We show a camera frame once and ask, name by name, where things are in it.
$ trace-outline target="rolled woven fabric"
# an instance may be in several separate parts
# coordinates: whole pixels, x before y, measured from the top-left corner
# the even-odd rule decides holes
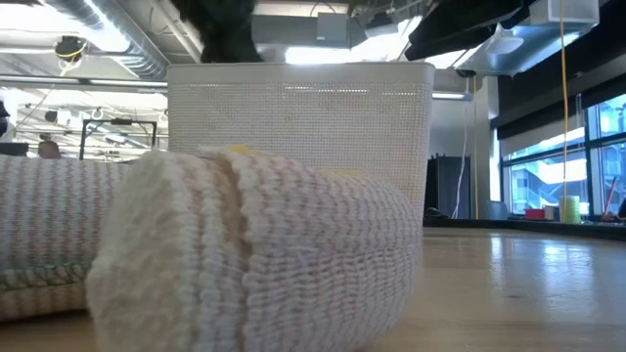
[[[86,308],[84,279],[128,168],[0,155],[0,322]]]
[[[381,181],[279,156],[146,154],[87,279],[99,346],[366,346],[410,296],[420,233],[418,212]]]

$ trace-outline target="mesh panel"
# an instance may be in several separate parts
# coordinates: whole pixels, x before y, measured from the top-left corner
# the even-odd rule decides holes
[[[410,75],[420,66],[401,67]],[[185,83],[175,75],[168,85],[174,152],[244,144],[308,166],[386,179],[413,201],[424,196],[431,78]]]

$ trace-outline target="striped woven fabric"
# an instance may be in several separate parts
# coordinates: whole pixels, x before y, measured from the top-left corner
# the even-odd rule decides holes
[[[87,279],[100,348],[366,346],[411,293],[420,214],[384,182],[289,158],[147,154],[120,185]]]
[[[0,321],[86,308],[83,282],[128,168],[0,155]]]

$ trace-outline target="ceiling duct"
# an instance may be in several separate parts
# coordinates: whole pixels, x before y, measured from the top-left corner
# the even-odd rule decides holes
[[[169,61],[115,0],[45,0],[87,29],[87,39],[100,50],[123,52],[115,58],[143,80],[163,80]]]

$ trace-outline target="table surface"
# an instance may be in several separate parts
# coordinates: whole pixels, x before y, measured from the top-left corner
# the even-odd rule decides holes
[[[626,348],[626,242],[426,229],[415,296],[373,351]],[[85,313],[0,325],[5,352],[91,352]]]

